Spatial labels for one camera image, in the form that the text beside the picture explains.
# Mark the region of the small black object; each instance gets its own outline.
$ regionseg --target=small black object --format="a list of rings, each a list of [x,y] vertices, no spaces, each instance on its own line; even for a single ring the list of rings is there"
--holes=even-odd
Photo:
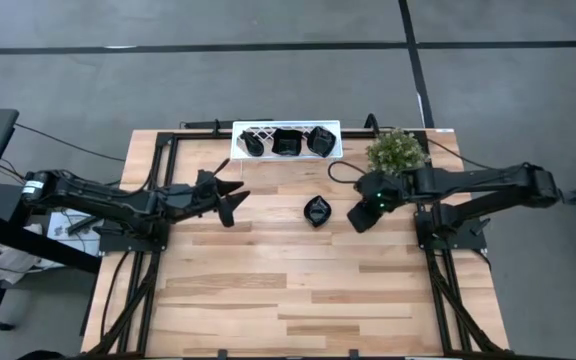
[[[332,152],[337,137],[330,131],[317,126],[308,135],[308,149],[321,157],[327,157]]]
[[[301,131],[277,129],[272,136],[272,152],[275,154],[298,156],[301,153]]]
[[[308,201],[304,208],[304,216],[314,227],[319,227],[328,221],[330,214],[332,214],[332,208],[321,195]]]
[[[244,139],[244,142],[246,143],[246,150],[248,150],[248,154],[254,157],[264,154],[264,144],[262,144],[259,139],[254,137],[254,135],[242,131],[241,138]]]

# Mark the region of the wooden table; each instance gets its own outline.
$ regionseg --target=wooden table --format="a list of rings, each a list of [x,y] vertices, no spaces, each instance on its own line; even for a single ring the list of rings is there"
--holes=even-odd
[[[133,133],[122,188],[144,182],[156,133]],[[427,136],[458,151],[452,130],[427,130]],[[371,141],[344,140],[344,160],[366,168]],[[229,156],[229,146],[228,140],[181,141],[174,182],[194,183],[198,169],[213,170]],[[432,144],[430,155],[435,167],[463,169],[460,159]],[[325,160],[231,162],[220,173],[223,180],[245,181],[252,195],[235,212],[230,229],[212,213],[172,227],[159,267],[148,356],[214,357],[218,349],[231,356],[346,356],[349,349],[363,355],[442,354],[426,260],[416,245],[415,206],[386,214],[357,234],[346,213],[360,197],[351,185],[331,181],[326,168]],[[334,173],[351,180],[359,176],[344,166]],[[315,195],[333,208],[317,230],[303,218],[304,205]],[[468,199],[460,194],[447,202]],[[453,254],[464,305],[494,342],[507,347],[488,266],[471,251]],[[103,259],[84,351],[99,341],[120,256]],[[113,290],[107,328],[124,306],[131,264],[132,255]],[[446,306],[458,348],[454,314]],[[138,310],[129,350],[136,347],[140,315]]]

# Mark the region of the green plant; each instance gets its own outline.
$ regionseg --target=green plant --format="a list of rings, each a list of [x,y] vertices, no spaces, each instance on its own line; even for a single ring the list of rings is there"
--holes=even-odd
[[[421,145],[412,133],[401,129],[379,135],[377,140],[366,148],[371,170],[381,170],[393,174],[403,169],[423,166],[428,159]]]

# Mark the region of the wooden tabletop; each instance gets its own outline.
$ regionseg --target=wooden tabletop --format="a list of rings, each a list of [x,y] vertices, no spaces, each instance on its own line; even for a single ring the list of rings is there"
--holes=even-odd
[[[156,134],[133,133],[123,189],[144,182]],[[427,130],[427,136],[459,151],[452,130]],[[344,160],[367,168],[371,141],[344,140]],[[182,140],[174,182],[194,183],[197,170],[215,169],[229,147],[229,140]],[[430,155],[435,167],[463,169],[460,159],[432,144]],[[232,228],[223,228],[212,213],[172,227],[159,267],[148,356],[216,356],[218,349],[230,356],[346,356],[349,349],[364,355],[442,354],[425,255],[416,245],[415,206],[398,208],[357,234],[346,213],[360,196],[351,185],[331,181],[327,164],[233,161],[219,174],[243,180],[252,194],[236,210]],[[359,176],[344,166],[334,174]],[[303,218],[303,207],[315,195],[332,206],[331,218],[317,230]],[[446,202],[468,199],[458,194]],[[507,347],[488,266],[468,250],[453,255],[464,305],[494,342]],[[120,257],[103,259],[83,351],[99,341]],[[129,255],[112,293],[107,328],[124,306],[131,264]],[[458,348],[454,315],[446,307]],[[140,317],[139,309],[129,350],[136,347]]]

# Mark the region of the white tray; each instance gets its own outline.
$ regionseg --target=white tray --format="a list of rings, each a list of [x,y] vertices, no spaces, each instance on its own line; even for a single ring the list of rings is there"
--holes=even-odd
[[[308,134],[317,126],[330,131],[337,138],[335,147],[326,158],[308,149],[306,140]],[[301,139],[301,154],[299,156],[282,156],[272,152],[273,137],[276,129],[299,130],[303,133]],[[243,131],[252,133],[264,145],[261,156],[250,156],[246,151],[246,143],[240,138]],[[232,125],[230,144],[230,159],[232,160],[300,160],[300,159],[341,159],[344,156],[341,144],[341,124],[339,120],[299,120],[299,121],[235,121]]]

